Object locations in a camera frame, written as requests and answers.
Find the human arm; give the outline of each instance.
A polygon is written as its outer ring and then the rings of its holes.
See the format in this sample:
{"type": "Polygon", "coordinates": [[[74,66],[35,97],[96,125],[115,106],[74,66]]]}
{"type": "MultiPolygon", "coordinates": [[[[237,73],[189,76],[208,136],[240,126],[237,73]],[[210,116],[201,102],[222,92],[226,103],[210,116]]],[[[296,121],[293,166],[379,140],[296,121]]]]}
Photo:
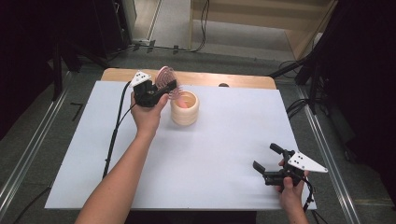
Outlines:
{"type": "MultiPolygon", "coordinates": [[[[285,210],[289,223],[305,224],[308,223],[306,218],[303,205],[301,203],[301,197],[303,194],[304,181],[300,181],[297,186],[293,186],[291,177],[285,177],[283,179],[283,191],[279,194],[280,205],[285,210]]],[[[280,192],[280,186],[276,186],[276,189],[280,192]]]]}
{"type": "Polygon", "coordinates": [[[124,223],[167,99],[165,94],[153,108],[132,108],[137,129],[134,140],[85,202],[76,223],[124,223]]]}

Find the beige cylindrical container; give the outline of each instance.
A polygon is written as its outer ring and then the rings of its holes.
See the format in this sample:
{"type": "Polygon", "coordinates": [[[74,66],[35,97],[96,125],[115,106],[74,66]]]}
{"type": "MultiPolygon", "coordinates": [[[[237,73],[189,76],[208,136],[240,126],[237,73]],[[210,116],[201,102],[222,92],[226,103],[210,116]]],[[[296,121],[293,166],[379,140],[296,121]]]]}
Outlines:
{"type": "Polygon", "coordinates": [[[178,125],[193,124],[198,119],[198,112],[199,99],[190,91],[181,91],[180,98],[171,102],[171,117],[178,125]]]}

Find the pink brush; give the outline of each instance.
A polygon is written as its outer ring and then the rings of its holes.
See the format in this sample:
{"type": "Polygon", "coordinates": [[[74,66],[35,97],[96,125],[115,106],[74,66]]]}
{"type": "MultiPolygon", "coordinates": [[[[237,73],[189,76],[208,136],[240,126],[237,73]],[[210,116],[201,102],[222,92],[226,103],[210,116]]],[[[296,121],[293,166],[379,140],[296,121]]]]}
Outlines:
{"type": "MultiPolygon", "coordinates": [[[[158,73],[158,76],[155,79],[155,85],[157,86],[158,89],[161,89],[173,80],[177,80],[175,71],[171,67],[164,66],[163,68],[161,68],[161,70],[158,73]]],[[[176,100],[178,106],[180,106],[181,108],[188,108],[186,102],[184,102],[180,96],[181,91],[182,89],[180,88],[179,82],[177,81],[177,87],[169,92],[169,99],[176,100]]]]}

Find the white bracket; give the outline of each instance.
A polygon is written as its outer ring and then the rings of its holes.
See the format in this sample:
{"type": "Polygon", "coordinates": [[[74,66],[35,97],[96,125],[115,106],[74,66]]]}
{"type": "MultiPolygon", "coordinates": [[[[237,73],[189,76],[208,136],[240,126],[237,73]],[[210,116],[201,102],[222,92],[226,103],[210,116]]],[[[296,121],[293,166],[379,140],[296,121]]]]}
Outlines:
{"type": "Polygon", "coordinates": [[[302,152],[296,152],[288,161],[288,164],[299,168],[301,170],[327,173],[328,170],[321,166],[319,163],[313,161],[309,157],[305,156],[302,152]]]}
{"type": "Polygon", "coordinates": [[[137,73],[134,75],[134,78],[132,78],[131,84],[129,86],[134,87],[150,79],[151,79],[151,75],[138,70],[137,73]]]}

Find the gray carpet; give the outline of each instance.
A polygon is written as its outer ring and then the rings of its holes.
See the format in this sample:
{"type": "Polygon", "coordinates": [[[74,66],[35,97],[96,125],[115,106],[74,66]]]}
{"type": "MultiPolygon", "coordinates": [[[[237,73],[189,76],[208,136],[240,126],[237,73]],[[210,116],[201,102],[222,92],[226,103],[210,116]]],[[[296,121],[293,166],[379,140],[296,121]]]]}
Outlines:
{"type": "MultiPolygon", "coordinates": [[[[141,49],[123,52],[110,64],[112,67],[139,69],[159,69],[168,65],[179,71],[265,76],[277,70],[280,62],[206,53],[180,52],[173,55],[172,51],[158,49],[147,54],[144,49],[141,49]]],[[[71,103],[85,104],[94,82],[99,80],[102,74],[103,69],[93,63],[83,65],[80,73],[76,74],[59,114],[1,223],[12,223],[23,208],[55,179],[80,118],[79,115],[75,121],[72,120],[78,108],[71,103]]],[[[281,92],[285,108],[298,99],[297,88],[292,79],[279,77],[276,79],[276,86],[281,92]]],[[[2,184],[10,176],[40,120],[44,117],[50,105],[51,95],[52,87],[49,87],[0,142],[2,166],[0,181],[2,184]]],[[[320,110],[318,112],[323,132],[326,134],[337,165],[355,202],[361,222],[396,223],[396,212],[391,210],[393,205],[378,174],[365,165],[355,164],[345,159],[342,144],[330,120],[320,110]]],[[[299,149],[307,156],[324,164],[305,112],[301,111],[293,117],[290,124],[299,149]]],[[[310,180],[316,189],[315,199],[318,204],[318,212],[328,223],[347,223],[329,175],[312,173],[310,180]]],[[[48,193],[44,194],[34,203],[23,216],[21,223],[63,224],[74,222],[78,211],[44,209],[48,195],[48,193]]],[[[315,223],[312,215],[310,213],[307,215],[310,222],[315,223]]],[[[189,213],[178,213],[173,215],[172,219],[175,223],[191,223],[191,216],[192,214],[189,213]]],[[[257,223],[288,223],[288,221],[283,211],[260,211],[257,215],[257,223]]]]}

